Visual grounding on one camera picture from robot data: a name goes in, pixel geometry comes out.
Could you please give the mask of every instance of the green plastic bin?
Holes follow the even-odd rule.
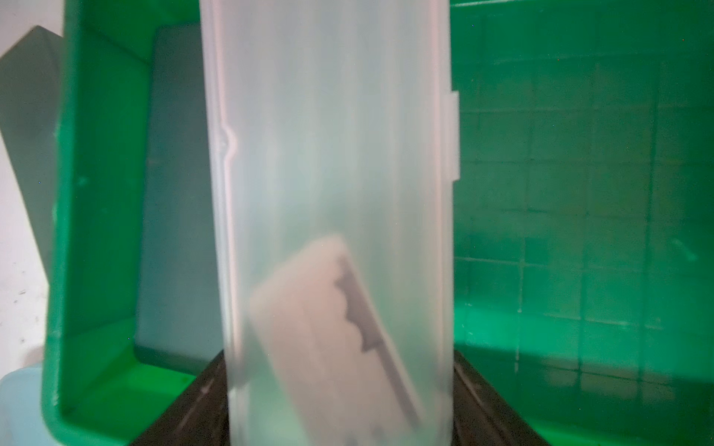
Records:
[[[556,446],[711,445],[714,4],[452,2],[457,348]],[[123,445],[191,375],[134,355],[152,42],[68,0],[42,408]]]
[[[554,445],[714,445],[714,2],[452,2],[457,348]]]
[[[134,355],[154,35],[198,2],[68,0],[42,410],[74,445],[124,445],[193,376]]]

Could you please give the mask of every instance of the plastic container lid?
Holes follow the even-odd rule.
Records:
[[[251,319],[248,303],[265,295],[256,289],[271,288],[266,281],[277,280],[277,270],[282,280],[286,264],[309,258],[307,246],[318,252],[316,240],[333,235],[346,246],[425,408],[413,435],[395,441],[432,445],[450,432],[458,101],[448,7],[445,0],[201,2],[236,443],[319,444],[314,431],[303,432],[305,414],[277,366],[286,352],[266,348],[275,332],[255,326],[269,318]],[[294,318],[317,330],[315,315]],[[313,333],[317,356],[327,358],[342,329],[350,330]],[[248,349],[251,333],[261,348]],[[297,370],[308,365],[291,360],[291,380],[304,377],[311,392],[312,365]],[[330,376],[326,361],[320,382],[329,386],[341,378]],[[240,387],[246,368],[250,385]]]

